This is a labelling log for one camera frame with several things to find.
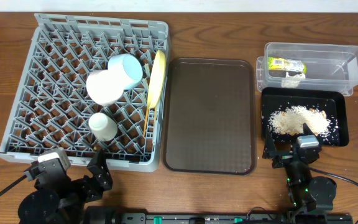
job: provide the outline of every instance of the gray plastic crate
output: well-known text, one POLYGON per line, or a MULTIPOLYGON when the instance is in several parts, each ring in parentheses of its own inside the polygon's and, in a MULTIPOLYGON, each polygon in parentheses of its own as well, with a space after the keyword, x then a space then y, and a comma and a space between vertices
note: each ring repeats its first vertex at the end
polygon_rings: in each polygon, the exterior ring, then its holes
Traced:
POLYGON ((167 55, 170 38, 164 22, 102 17, 35 14, 36 28, 0 147, 0 158, 30 163, 39 154, 63 147, 73 165, 87 165, 96 149, 106 150, 110 169, 153 172, 158 168, 164 92, 143 127, 148 80, 157 50, 167 55), (110 57, 130 53, 144 78, 111 106, 99 106, 86 92, 86 77, 106 69, 110 57), (112 141, 95 138, 88 127, 93 113, 115 120, 112 141))

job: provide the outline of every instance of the small white cup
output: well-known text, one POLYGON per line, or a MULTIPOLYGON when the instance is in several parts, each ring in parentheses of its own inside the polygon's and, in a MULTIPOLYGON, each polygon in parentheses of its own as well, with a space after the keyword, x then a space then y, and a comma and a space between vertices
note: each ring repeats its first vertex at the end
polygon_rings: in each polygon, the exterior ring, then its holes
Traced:
POLYGON ((86 91, 95 103, 110 106, 119 100, 124 89, 109 70, 91 72, 86 79, 86 91))
POLYGON ((136 87, 143 78, 142 65, 131 54, 111 57, 107 68, 114 75, 114 81, 119 82, 124 90, 136 87))
POLYGON ((118 132, 117 124, 104 113, 92 114, 89 119, 89 127, 100 141, 110 141, 118 132))

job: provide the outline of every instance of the white wall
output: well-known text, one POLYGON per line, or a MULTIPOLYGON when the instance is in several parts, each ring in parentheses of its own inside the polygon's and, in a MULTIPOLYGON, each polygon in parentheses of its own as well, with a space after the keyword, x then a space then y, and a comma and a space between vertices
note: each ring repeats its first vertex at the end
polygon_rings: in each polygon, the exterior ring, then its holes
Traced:
POLYGON ((0 0, 0 11, 358 12, 358 0, 0 0))

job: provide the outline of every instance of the brown tray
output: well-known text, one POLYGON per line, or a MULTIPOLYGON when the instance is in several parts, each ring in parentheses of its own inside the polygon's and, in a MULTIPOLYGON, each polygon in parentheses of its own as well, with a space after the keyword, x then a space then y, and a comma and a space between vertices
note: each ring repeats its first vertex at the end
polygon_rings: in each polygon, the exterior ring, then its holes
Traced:
POLYGON ((256 167, 254 69, 240 60, 169 66, 162 161, 178 172, 247 175, 256 167))

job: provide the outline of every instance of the wooden table surface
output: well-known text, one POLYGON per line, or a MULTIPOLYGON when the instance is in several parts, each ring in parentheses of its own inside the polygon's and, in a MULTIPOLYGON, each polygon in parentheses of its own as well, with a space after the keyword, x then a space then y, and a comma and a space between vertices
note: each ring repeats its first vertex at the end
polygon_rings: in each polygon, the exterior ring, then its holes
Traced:
MULTIPOLYGON (((249 61, 255 67, 267 42, 303 42, 358 45, 358 14, 275 13, 70 13, 83 16, 165 21, 172 39, 172 58, 229 58, 249 61)), ((0 12, 0 143, 17 85, 38 26, 32 13, 0 12)), ((257 118, 260 93, 255 92, 257 118)), ((358 86, 346 98, 350 143, 324 147, 312 167, 358 181, 358 86)), ((257 119, 260 133, 260 119, 257 119)), ((284 169, 272 169, 262 159, 264 142, 257 140, 257 168, 250 176, 180 174, 162 164, 153 173, 112 171, 113 189, 89 205, 141 208, 149 212, 246 213, 254 206, 268 210, 291 206, 284 169)), ((22 175, 28 164, 0 159, 0 190, 22 175)), ((89 174, 85 167, 71 167, 72 179, 89 174)), ((334 212, 358 219, 358 188, 336 180, 334 212)), ((0 223, 18 223, 17 208, 34 191, 26 180, 0 198, 0 223)))

